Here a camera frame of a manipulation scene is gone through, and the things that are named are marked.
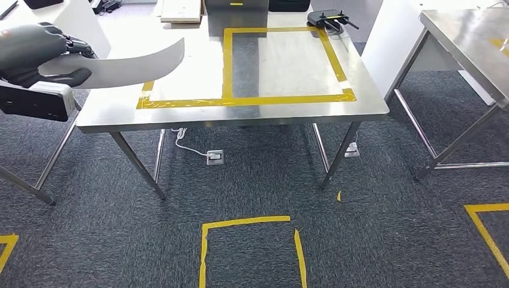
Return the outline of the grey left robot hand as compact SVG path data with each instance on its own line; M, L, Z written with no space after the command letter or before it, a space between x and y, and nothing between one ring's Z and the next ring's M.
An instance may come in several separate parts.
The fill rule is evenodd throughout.
M1 79L24 88L30 88L39 81L77 87L92 75L91 70L78 68L68 74L44 76L38 69L68 54L97 58L86 41L65 34L49 22L5 28L1 30Z

